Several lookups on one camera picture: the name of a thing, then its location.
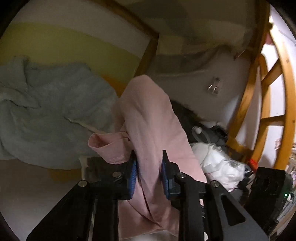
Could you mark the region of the pink printed t-shirt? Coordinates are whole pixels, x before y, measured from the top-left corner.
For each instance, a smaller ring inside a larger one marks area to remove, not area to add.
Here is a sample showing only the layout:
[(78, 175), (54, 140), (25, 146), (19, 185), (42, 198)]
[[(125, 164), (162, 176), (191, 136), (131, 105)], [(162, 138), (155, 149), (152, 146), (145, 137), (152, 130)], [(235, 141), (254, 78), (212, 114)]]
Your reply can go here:
[(179, 212), (164, 195), (161, 182), (163, 152), (195, 180), (206, 177), (174, 114), (168, 95), (148, 76), (133, 78), (113, 107), (113, 133), (94, 133), (88, 145), (109, 164), (127, 162), (137, 155), (139, 175), (134, 195), (119, 204), (123, 239), (167, 230), (179, 232)]

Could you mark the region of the black dark clothes pile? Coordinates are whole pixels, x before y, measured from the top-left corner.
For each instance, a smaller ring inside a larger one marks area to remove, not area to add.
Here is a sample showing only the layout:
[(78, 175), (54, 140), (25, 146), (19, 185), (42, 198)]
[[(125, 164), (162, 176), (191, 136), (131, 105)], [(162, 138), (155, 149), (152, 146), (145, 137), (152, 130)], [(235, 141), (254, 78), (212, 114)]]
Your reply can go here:
[(170, 100), (172, 109), (177, 116), (182, 128), (184, 129), (188, 142), (215, 144), (226, 151), (226, 142), (228, 134), (224, 128), (214, 124), (209, 127), (195, 112), (185, 107), (181, 103)]

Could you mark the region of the white crumpled cloth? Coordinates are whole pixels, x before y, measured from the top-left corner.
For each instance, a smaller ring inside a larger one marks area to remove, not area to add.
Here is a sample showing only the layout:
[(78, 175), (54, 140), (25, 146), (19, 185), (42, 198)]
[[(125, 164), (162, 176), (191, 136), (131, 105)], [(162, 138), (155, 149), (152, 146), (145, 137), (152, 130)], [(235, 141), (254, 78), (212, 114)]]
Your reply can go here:
[(227, 191), (237, 188), (251, 169), (242, 162), (231, 159), (215, 144), (192, 143), (191, 148), (209, 181), (218, 181)]

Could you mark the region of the grey printed bed sheet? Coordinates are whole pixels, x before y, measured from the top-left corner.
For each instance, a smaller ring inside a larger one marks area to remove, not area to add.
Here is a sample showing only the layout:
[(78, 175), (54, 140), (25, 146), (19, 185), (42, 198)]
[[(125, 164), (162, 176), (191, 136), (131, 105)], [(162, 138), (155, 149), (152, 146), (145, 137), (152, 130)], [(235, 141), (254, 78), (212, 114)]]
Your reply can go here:
[(20, 240), (81, 180), (81, 170), (56, 170), (1, 160), (1, 213)]

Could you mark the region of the grey-green crumpled blanket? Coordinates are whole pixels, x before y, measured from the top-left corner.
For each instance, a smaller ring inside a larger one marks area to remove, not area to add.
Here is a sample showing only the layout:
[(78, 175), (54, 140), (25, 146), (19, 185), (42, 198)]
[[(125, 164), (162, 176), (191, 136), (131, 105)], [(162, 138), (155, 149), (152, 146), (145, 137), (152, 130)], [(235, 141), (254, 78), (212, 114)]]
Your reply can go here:
[(1, 66), (1, 159), (49, 169), (80, 167), (88, 139), (113, 130), (115, 90), (83, 63)]

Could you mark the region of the yellow white striped mattress pad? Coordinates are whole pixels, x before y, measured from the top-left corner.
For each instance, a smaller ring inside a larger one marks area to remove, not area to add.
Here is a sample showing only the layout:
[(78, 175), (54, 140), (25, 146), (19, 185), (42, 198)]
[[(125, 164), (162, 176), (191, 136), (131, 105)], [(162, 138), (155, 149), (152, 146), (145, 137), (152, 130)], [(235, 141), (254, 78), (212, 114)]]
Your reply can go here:
[(91, 1), (29, 1), (1, 37), (1, 63), (14, 56), (46, 65), (82, 62), (121, 95), (140, 58), (104, 39), (103, 14)]

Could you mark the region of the wooden ladder rail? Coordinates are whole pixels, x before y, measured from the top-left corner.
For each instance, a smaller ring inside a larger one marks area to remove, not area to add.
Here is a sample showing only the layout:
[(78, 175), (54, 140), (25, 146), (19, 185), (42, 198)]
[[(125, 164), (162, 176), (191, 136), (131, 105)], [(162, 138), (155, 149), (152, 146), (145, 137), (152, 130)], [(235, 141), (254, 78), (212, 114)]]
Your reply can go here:
[[(229, 126), (226, 145), (231, 151), (241, 154), (245, 161), (256, 169), (266, 144), (269, 126), (281, 126), (283, 130), (280, 146), (272, 167), (274, 169), (284, 170), (289, 161), (295, 136), (295, 79), (288, 51), (280, 30), (275, 24), (269, 21), (270, 4), (267, 1), (257, 1), (257, 9), (258, 25), (255, 32), (256, 38), (251, 49), (248, 51), (252, 59), (248, 80), (239, 108)], [(278, 55), (278, 59), (270, 70), (267, 69), (266, 59), (261, 53), (268, 38), (275, 45)], [(260, 78), (261, 88), (260, 121), (254, 148), (249, 149), (239, 144), (236, 137), (250, 108), (257, 77)], [(271, 85), (279, 77), (283, 78), (285, 113), (278, 116), (271, 116)]]

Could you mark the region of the white wall socket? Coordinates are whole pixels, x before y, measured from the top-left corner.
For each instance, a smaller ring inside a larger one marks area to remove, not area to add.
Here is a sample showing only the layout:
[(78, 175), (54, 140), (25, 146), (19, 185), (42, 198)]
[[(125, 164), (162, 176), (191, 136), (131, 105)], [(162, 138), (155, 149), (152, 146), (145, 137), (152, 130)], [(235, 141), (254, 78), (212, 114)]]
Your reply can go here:
[(210, 84), (208, 85), (207, 91), (210, 94), (218, 95), (222, 88), (223, 81), (219, 77), (213, 77)]

